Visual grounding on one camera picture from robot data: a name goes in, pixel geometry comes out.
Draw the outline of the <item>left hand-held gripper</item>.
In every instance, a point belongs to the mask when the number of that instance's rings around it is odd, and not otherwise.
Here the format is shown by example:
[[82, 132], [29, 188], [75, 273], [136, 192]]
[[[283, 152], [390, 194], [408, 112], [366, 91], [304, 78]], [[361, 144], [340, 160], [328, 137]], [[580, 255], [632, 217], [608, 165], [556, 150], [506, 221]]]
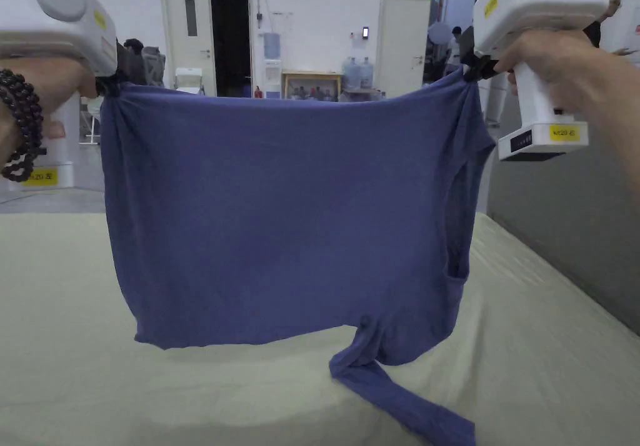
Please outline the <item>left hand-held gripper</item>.
[[[96, 93], [121, 94], [116, 30], [100, 0], [1, 0], [1, 56], [66, 57], [96, 75]], [[74, 186], [79, 152], [81, 99], [71, 96], [45, 121], [43, 155], [31, 176], [20, 182], [1, 179], [3, 189], [53, 189]]]

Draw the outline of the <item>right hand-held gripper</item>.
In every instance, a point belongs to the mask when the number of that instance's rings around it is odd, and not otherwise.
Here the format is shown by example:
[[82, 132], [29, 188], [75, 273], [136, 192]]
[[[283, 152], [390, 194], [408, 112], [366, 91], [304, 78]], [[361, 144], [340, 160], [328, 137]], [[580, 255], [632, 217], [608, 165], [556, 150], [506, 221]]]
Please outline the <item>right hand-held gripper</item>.
[[[477, 0], [460, 38], [463, 79], [498, 75], [498, 61], [528, 30], [580, 31], [603, 16], [609, 0]], [[498, 143], [501, 161], [545, 161], [589, 144], [588, 125], [553, 106], [548, 87], [526, 65], [515, 66], [522, 125]]]

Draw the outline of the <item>person's left hand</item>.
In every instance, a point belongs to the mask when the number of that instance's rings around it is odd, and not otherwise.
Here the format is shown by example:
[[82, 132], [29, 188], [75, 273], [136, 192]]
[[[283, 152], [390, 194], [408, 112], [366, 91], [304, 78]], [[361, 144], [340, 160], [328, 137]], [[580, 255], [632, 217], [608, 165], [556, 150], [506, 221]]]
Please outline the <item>person's left hand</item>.
[[2, 59], [1, 68], [21, 74], [32, 84], [45, 112], [54, 112], [76, 93], [91, 99], [98, 96], [94, 73], [73, 59]]

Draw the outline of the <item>person's right hand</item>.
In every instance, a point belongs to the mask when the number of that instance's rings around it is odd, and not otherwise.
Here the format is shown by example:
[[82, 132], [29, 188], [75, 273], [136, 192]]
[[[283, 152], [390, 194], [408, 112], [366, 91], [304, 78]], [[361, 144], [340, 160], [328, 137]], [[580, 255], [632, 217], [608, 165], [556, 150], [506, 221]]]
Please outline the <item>person's right hand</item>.
[[512, 92], [518, 94], [515, 66], [526, 65], [546, 84], [555, 108], [580, 112], [580, 75], [599, 53], [583, 31], [531, 30], [507, 48], [494, 71], [507, 74]]

